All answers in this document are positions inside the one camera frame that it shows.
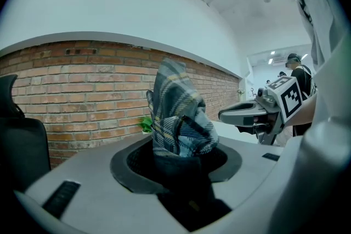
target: person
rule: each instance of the person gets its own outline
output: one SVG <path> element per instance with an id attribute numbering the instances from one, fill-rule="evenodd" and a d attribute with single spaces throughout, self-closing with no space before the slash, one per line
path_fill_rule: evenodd
<path id="1" fill-rule="evenodd" d="M 294 53 L 287 57 L 286 67 L 292 70 L 291 76 L 297 79 L 302 100 L 307 100 L 311 95 L 311 70 L 306 65 L 303 65 L 301 63 L 301 57 Z M 311 125 L 312 123 L 293 126 L 293 136 L 303 135 Z"/>
<path id="2" fill-rule="evenodd" d="M 287 57 L 286 67 L 291 69 L 291 76 L 296 77 L 302 99 L 307 100 L 311 96 L 311 70 L 301 63 L 301 57 L 297 54 L 290 54 Z"/>
<path id="3" fill-rule="evenodd" d="M 312 42 L 311 57 L 317 71 L 337 46 L 346 44 L 350 24 L 338 0 L 297 0 L 297 4 Z M 303 102 L 301 109 L 286 125 L 307 124 L 312 120 L 318 124 L 329 116 L 323 96 L 315 94 Z"/>

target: red brick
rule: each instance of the red brick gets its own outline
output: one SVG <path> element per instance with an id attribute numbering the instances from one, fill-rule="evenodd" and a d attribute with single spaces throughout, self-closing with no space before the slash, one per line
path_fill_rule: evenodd
<path id="1" fill-rule="evenodd" d="M 0 69 L 7 67 L 9 65 L 9 61 L 6 57 L 0 58 Z"/>
<path id="2" fill-rule="evenodd" d="M 116 55 L 116 51 L 113 49 L 100 49 L 99 50 L 99 55 L 102 56 L 115 56 Z"/>
<path id="3" fill-rule="evenodd" d="M 42 51 L 42 52 L 38 52 L 38 53 L 34 53 L 32 55 L 32 60 L 37 60 L 37 59 L 43 59 L 43 58 L 48 58 L 51 56 L 51 51 Z"/>
<path id="4" fill-rule="evenodd" d="M 68 82 L 68 75 L 61 74 L 61 75 L 50 75 L 42 77 L 42 84 L 60 84 L 60 83 L 67 83 Z"/>
<path id="5" fill-rule="evenodd" d="M 94 85 L 92 84 L 66 84 L 62 85 L 63 93 L 71 93 L 71 92 L 92 92 L 94 89 Z"/>
<path id="6" fill-rule="evenodd" d="M 149 90 L 149 83 L 117 83 L 115 85 L 116 91 L 129 91 L 129 90 Z"/>
<path id="7" fill-rule="evenodd" d="M 49 150 L 50 157 L 72 157 L 75 154 L 77 154 L 77 151 Z"/>
<path id="8" fill-rule="evenodd" d="M 162 57 L 162 56 L 158 56 L 158 55 L 150 55 L 150 60 L 151 60 L 151 61 L 159 61 L 159 62 L 162 62 L 162 61 L 163 61 L 163 57 Z"/>
<path id="9" fill-rule="evenodd" d="M 61 66 L 50 66 L 48 69 L 48 74 L 59 74 L 61 73 Z"/>
<path id="10" fill-rule="evenodd" d="M 87 112 L 94 111 L 92 104 L 61 105 L 61 112 Z"/>
<path id="11" fill-rule="evenodd" d="M 99 42 L 99 41 L 92 41 L 92 46 L 102 47 L 102 48 L 118 48 L 118 49 L 130 49 L 131 48 L 131 46 L 123 44 L 123 43 Z"/>
<path id="12" fill-rule="evenodd" d="M 141 92 L 125 92 L 124 96 L 126 100 L 137 100 L 143 97 Z"/>
<path id="13" fill-rule="evenodd" d="M 64 126 L 63 125 L 49 125 L 47 126 L 48 128 L 46 129 L 47 132 L 64 132 Z"/>
<path id="14" fill-rule="evenodd" d="M 77 82 L 85 82 L 86 75 L 85 74 L 70 74 L 69 82 L 77 83 Z"/>
<path id="15" fill-rule="evenodd" d="M 48 113 L 60 113 L 60 106 L 59 105 L 48 105 L 47 106 Z"/>
<path id="16" fill-rule="evenodd" d="M 115 89 L 115 86 L 111 83 L 102 83 L 102 84 L 95 85 L 95 91 L 98 91 L 98 92 L 109 92 L 109 91 L 113 91 L 114 89 Z"/>
<path id="17" fill-rule="evenodd" d="M 61 42 L 55 42 L 51 43 L 48 48 L 50 49 L 56 49 L 56 48 L 71 48 L 75 45 L 75 41 L 61 41 Z"/>
<path id="18" fill-rule="evenodd" d="M 18 79 L 19 78 L 26 78 L 27 77 L 28 70 L 22 70 L 18 73 Z"/>
<path id="19" fill-rule="evenodd" d="M 141 60 L 125 58 L 124 65 L 141 66 Z"/>
<path id="20" fill-rule="evenodd" d="M 130 109 L 127 110 L 127 117 L 140 116 L 144 114 L 144 109 Z"/>
<path id="21" fill-rule="evenodd" d="M 26 61 L 29 61 L 31 59 L 31 57 L 29 55 L 27 56 L 22 56 L 21 57 L 21 62 L 26 62 Z"/>
<path id="22" fill-rule="evenodd" d="M 70 102 L 83 102 L 85 100 L 84 94 L 69 94 Z"/>
<path id="23" fill-rule="evenodd" d="M 154 75 L 143 75 L 144 82 L 155 82 L 156 76 Z"/>
<path id="24" fill-rule="evenodd" d="M 32 119 L 36 119 L 39 120 L 41 122 L 44 122 L 44 117 L 43 115 L 34 115 L 34 114 L 26 114 L 26 118 L 32 118 Z"/>
<path id="25" fill-rule="evenodd" d="M 47 134 L 48 140 L 73 140 L 72 134 Z"/>
<path id="26" fill-rule="evenodd" d="M 121 136 L 125 135 L 126 130 L 125 129 L 115 129 L 115 130 L 107 130 L 107 131 L 100 131 L 96 133 L 92 133 L 92 139 L 108 139 L 108 138 L 114 138 L 116 136 Z"/>
<path id="27" fill-rule="evenodd" d="M 68 149 L 68 143 L 57 142 L 57 141 L 49 141 L 48 142 L 49 149 Z"/>
<path id="28" fill-rule="evenodd" d="M 143 129 L 139 126 L 133 126 L 128 128 L 130 134 L 140 133 Z"/>
<path id="29" fill-rule="evenodd" d="M 89 47 L 89 46 L 90 46 L 90 41 L 79 40 L 79 41 L 76 41 L 75 43 L 75 47 Z"/>
<path id="30" fill-rule="evenodd" d="M 18 88 L 18 96 L 25 95 L 26 94 L 26 88 Z"/>
<path id="31" fill-rule="evenodd" d="M 62 164 L 63 162 L 65 162 L 66 159 L 64 158 L 53 158 L 53 157 L 50 157 L 50 165 L 51 165 L 51 168 L 55 168 L 57 167 L 59 164 Z"/>
<path id="32" fill-rule="evenodd" d="M 88 58 L 88 63 L 121 65 L 123 64 L 123 60 L 116 56 L 90 56 Z"/>
<path id="33" fill-rule="evenodd" d="M 97 50 L 94 48 L 75 48 L 71 49 L 71 55 L 94 55 Z"/>
<path id="34" fill-rule="evenodd" d="M 17 88 L 12 88 L 11 94 L 12 94 L 12 96 L 17 96 L 18 95 L 18 89 Z"/>
<path id="35" fill-rule="evenodd" d="M 87 56 L 73 56 L 71 59 L 72 64 L 86 64 L 88 61 Z"/>
<path id="36" fill-rule="evenodd" d="M 65 130 L 67 132 L 82 132 L 82 131 L 94 131 L 98 129 L 96 123 L 85 123 L 85 124 L 66 124 Z"/>
<path id="37" fill-rule="evenodd" d="M 118 74 L 90 74 L 88 75 L 89 82 L 123 82 L 124 76 Z"/>
<path id="38" fill-rule="evenodd" d="M 97 104 L 97 111 L 101 110 L 113 110 L 116 108 L 114 102 L 101 102 Z"/>
<path id="39" fill-rule="evenodd" d="M 20 108 L 20 110 L 21 110 L 23 113 L 26 113 L 26 106 L 25 106 L 25 105 L 18 105 L 18 107 Z"/>
<path id="40" fill-rule="evenodd" d="M 30 103 L 30 97 L 28 96 L 15 96 L 13 97 L 15 104 L 26 105 Z"/>
<path id="41" fill-rule="evenodd" d="M 158 69 L 150 69 L 149 72 L 151 75 L 156 75 L 158 72 Z"/>
<path id="42" fill-rule="evenodd" d="M 89 113 L 88 119 L 90 121 L 108 120 L 108 119 L 118 119 L 125 116 L 124 111 L 114 111 L 114 112 L 95 112 Z"/>
<path id="43" fill-rule="evenodd" d="M 41 44 L 36 47 L 36 52 L 43 52 L 43 51 L 46 51 L 47 49 L 48 49 L 48 44 Z"/>
<path id="44" fill-rule="evenodd" d="M 118 120 L 118 124 L 120 127 L 130 126 L 140 123 L 140 118 L 130 118 L 130 119 L 120 119 Z"/>
<path id="45" fill-rule="evenodd" d="M 51 50 L 51 56 L 64 56 L 66 55 L 66 50 L 63 48 L 56 48 Z"/>
<path id="46" fill-rule="evenodd" d="M 85 122 L 87 120 L 87 114 L 72 114 L 71 115 L 71 122 Z"/>
<path id="47" fill-rule="evenodd" d="M 15 72 L 17 70 L 17 66 L 18 65 L 12 65 L 9 67 L 5 67 L 4 69 L 1 69 L 0 74 L 8 74 L 8 73 Z"/>
<path id="48" fill-rule="evenodd" d="M 49 85 L 47 86 L 48 94 L 61 93 L 61 85 Z"/>
<path id="49" fill-rule="evenodd" d="M 16 65 L 16 64 L 19 64 L 20 62 L 21 62 L 21 57 L 10 59 L 9 60 L 9 65 Z"/>
<path id="50" fill-rule="evenodd" d="M 137 66 L 116 65 L 115 71 L 119 73 L 149 74 L 149 69 Z"/>
<path id="51" fill-rule="evenodd" d="M 114 65 L 97 65 L 97 72 L 115 72 Z"/>
<path id="52" fill-rule="evenodd" d="M 111 129 L 111 128 L 117 128 L 117 120 L 107 120 L 107 121 L 101 121 L 99 122 L 99 127 L 100 129 Z"/>
<path id="53" fill-rule="evenodd" d="M 45 94 L 46 86 L 30 86 L 27 87 L 26 94 L 27 95 L 35 95 L 35 94 Z"/>
<path id="54" fill-rule="evenodd" d="M 26 111 L 28 113 L 46 113 L 46 105 L 28 105 Z"/>
<path id="55" fill-rule="evenodd" d="M 126 58 L 136 58 L 136 59 L 143 59 L 143 60 L 149 59 L 148 53 L 135 52 L 135 51 L 117 50 L 116 55 L 126 57 Z"/>
<path id="56" fill-rule="evenodd" d="M 141 75 L 125 75 L 124 80 L 126 82 L 140 82 Z"/>
<path id="57" fill-rule="evenodd" d="M 42 103 L 42 96 L 32 96 L 31 98 L 31 104 L 41 104 Z"/>
<path id="58" fill-rule="evenodd" d="M 90 140 L 90 133 L 76 133 L 76 140 Z"/>
<path id="59" fill-rule="evenodd" d="M 105 100 L 122 100 L 123 96 L 120 93 L 101 93 L 87 94 L 87 101 L 105 101 Z"/>
<path id="60" fill-rule="evenodd" d="M 29 86 L 31 84 L 31 78 L 24 78 L 24 79 L 16 79 L 13 87 L 24 87 Z"/>
<path id="61" fill-rule="evenodd" d="M 73 65 L 69 66 L 68 73 L 91 73 L 96 71 L 96 66 L 94 65 Z"/>
<path id="62" fill-rule="evenodd" d="M 51 57 L 42 60 L 35 60 L 33 66 L 34 67 L 41 67 L 41 66 L 50 66 L 50 65 L 67 65 L 71 62 L 70 57 Z"/>
<path id="63" fill-rule="evenodd" d="M 160 50 L 156 50 L 156 49 L 151 49 L 148 51 L 148 53 L 161 55 L 161 56 L 169 56 L 170 55 L 170 53 L 166 53 L 164 51 L 160 51 Z"/>
<path id="64" fill-rule="evenodd" d="M 132 109 L 135 107 L 144 107 L 148 105 L 148 101 L 145 100 L 136 100 L 136 101 L 120 101 L 117 103 L 118 109 Z"/>
<path id="65" fill-rule="evenodd" d="M 33 61 L 22 62 L 17 65 L 17 70 L 27 70 L 33 68 Z"/>
<path id="66" fill-rule="evenodd" d="M 41 77 L 32 77 L 31 85 L 40 85 L 42 83 Z"/>
<path id="67" fill-rule="evenodd" d="M 67 102 L 65 95 L 46 95 L 41 98 L 43 104 L 62 104 Z"/>

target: brick wall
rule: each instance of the brick wall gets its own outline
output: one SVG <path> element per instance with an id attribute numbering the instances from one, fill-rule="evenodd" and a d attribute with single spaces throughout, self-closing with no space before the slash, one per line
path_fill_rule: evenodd
<path id="1" fill-rule="evenodd" d="M 154 88 L 164 57 L 186 63 L 211 120 L 238 101 L 236 77 L 173 54 L 111 42 L 26 48 L 0 58 L 0 75 L 18 74 L 14 101 L 26 117 L 44 123 L 56 167 L 81 149 L 140 133 L 138 118 L 149 114 L 145 93 Z"/>

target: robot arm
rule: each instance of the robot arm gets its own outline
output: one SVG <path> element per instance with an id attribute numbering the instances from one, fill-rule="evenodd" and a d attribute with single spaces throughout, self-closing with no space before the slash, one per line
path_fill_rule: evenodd
<path id="1" fill-rule="evenodd" d="M 221 110 L 218 118 L 235 125 L 241 133 L 256 134 L 260 144 L 272 145 L 286 122 L 302 107 L 295 77 L 282 76 L 258 90 L 254 100 Z"/>

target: green object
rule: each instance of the green object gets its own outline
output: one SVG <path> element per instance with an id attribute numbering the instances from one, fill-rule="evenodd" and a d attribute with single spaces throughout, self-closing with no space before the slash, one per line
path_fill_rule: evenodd
<path id="1" fill-rule="evenodd" d="M 141 127 L 145 133 L 152 133 L 151 125 L 152 119 L 149 116 L 140 118 L 140 123 L 138 123 L 138 126 Z"/>

